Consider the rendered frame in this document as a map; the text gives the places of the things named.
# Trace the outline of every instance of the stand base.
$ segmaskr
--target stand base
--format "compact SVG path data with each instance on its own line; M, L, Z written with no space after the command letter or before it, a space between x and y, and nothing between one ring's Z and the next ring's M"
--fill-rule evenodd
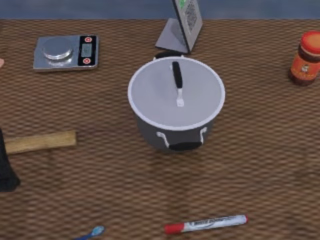
M189 53L177 19L168 19L155 46L160 49L172 50L183 54Z

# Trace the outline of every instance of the gray cooking pot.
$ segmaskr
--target gray cooking pot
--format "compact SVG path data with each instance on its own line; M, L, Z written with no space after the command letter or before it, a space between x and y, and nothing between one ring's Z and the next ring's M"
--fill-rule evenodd
M224 105L225 87L206 64L165 52L132 76L128 100L150 145L181 152L204 144Z

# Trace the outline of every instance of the blue toothbrush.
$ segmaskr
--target blue toothbrush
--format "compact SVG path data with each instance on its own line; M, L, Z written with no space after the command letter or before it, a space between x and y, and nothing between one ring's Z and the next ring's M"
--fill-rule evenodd
M90 238L93 238L93 237L96 237L96 236L103 234L104 231L105 231L104 226L96 226L94 229L92 229L92 231L88 235L78 237L75 240L87 240L87 239L90 239Z

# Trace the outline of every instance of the kitchen scale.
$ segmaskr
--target kitchen scale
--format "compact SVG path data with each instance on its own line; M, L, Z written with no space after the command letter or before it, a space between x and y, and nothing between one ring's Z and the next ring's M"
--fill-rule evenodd
M96 35L39 37L33 69L39 72L91 70L98 66L98 50Z
M203 26L197 0L172 0L177 19L169 18L155 46L189 54Z

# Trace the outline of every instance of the sign stand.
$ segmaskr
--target sign stand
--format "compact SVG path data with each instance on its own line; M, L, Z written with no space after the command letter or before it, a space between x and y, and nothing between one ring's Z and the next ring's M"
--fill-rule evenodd
M203 21L197 0L172 0L177 19L169 18L155 46L190 54Z

